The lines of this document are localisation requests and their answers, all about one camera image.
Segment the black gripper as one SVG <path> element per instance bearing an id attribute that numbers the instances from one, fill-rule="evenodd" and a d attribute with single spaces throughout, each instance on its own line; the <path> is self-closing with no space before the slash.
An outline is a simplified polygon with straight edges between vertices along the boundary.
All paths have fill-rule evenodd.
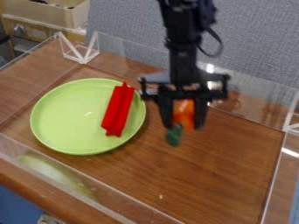
<path id="1" fill-rule="evenodd" d="M 173 84 L 171 75 L 163 71 L 139 77 L 137 81 L 141 98 L 159 104 L 163 126 L 167 129 L 173 126 L 172 100 L 196 99 L 193 128 L 200 129 L 205 123 L 208 102 L 228 97 L 229 75 L 225 73 L 207 73 L 200 70 L 191 81 Z"/>

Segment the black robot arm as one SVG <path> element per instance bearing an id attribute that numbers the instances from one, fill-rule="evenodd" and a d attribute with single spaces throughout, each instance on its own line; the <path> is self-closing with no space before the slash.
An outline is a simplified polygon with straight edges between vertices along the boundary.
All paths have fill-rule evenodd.
<path id="1" fill-rule="evenodd" d="M 173 102 L 193 101 L 193 127 L 205 123 L 208 103 L 228 97 L 229 76 L 197 68 L 201 34 L 213 34 L 216 7 L 212 0 L 157 0 L 165 28 L 164 45 L 169 51 L 169 70 L 137 79 L 140 95 L 159 106 L 163 126 L 173 127 Z"/>

